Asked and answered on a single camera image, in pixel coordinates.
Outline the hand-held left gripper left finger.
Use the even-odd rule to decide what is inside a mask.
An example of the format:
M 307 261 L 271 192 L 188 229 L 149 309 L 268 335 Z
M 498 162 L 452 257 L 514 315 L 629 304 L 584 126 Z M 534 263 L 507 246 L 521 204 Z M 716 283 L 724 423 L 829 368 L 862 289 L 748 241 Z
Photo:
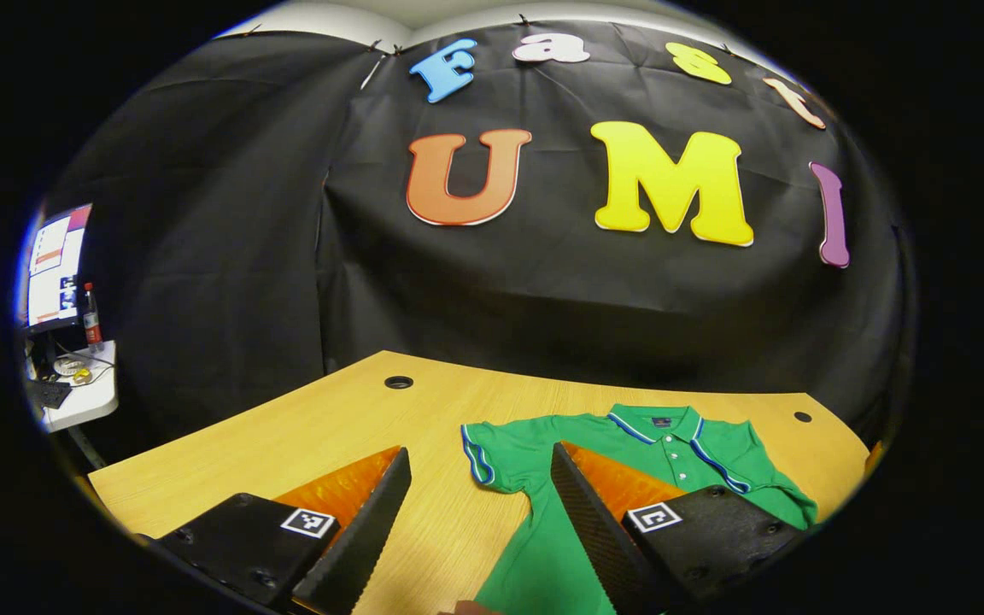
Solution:
M 271 614 L 350 614 L 411 479 L 395 445 L 280 497 L 235 493 L 144 544 Z

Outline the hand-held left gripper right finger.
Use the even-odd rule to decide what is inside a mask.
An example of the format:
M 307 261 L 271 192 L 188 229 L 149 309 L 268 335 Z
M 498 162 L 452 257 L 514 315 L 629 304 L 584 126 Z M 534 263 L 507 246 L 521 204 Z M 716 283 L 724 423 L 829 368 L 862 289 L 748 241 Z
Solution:
M 700 614 L 804 538 L 731 488 L 686 491 L 566 441 L 551 478 L 618 614 Z

